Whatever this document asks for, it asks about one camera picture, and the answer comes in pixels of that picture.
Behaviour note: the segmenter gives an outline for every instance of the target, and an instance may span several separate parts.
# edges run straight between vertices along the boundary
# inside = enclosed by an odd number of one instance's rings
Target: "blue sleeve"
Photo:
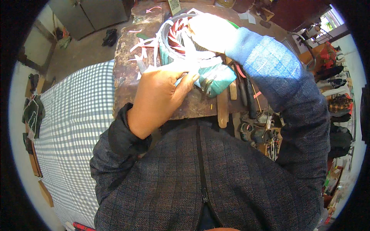
[[[286,123],[276,163],[319,190],[326,178],[330,119],[313,75],[274,38],[236,31],[225,54],[243,66]]]

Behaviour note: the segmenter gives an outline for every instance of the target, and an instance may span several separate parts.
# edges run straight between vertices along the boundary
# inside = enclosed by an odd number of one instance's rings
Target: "jacket cuff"
[[[235,31],[225,49],[225,55],[243,65],[253,48],[263,37],[247,28],[240,27]]]
[[[128,150],[133,144],[138,149],[138,152],[146,152],[151,143],[151,136],[142,140],[134,135],[127,123],[127,111],[132,108],[132,103],[125,104],[118,112],[115,121],[108,128],[108,141],[112,151],[120,154],[122,151]]]

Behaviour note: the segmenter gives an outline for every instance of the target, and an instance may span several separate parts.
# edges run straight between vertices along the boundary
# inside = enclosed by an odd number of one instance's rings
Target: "left hand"
[[[145,139],[180,107],[199,74],[190,72],[177,86],[175,82],[191,69],[190,63],[175,61],[142,74],[134,105],[127,112],[128,126],[134,135]]]

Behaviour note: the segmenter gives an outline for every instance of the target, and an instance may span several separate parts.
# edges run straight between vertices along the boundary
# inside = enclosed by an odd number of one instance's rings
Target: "hand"
[[[180,107],[199,74],[190,72],[177,86],[175,82],[191,69],[190,63],[175,61],[142,74],[134,105],[127,112],[128,126],[134,135],[145,139]]]
[[[236,28],[225,19],[206,13],[191,18],[188,30],[198,45],[210,51],[225,53]]]

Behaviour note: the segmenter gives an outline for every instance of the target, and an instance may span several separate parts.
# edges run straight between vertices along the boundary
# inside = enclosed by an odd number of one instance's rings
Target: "right hand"
[[[200,46],[214,52],[225,53],[236,28],[228,21],[212,14],[201,14],[191,18],[188,30],[192,39]]]

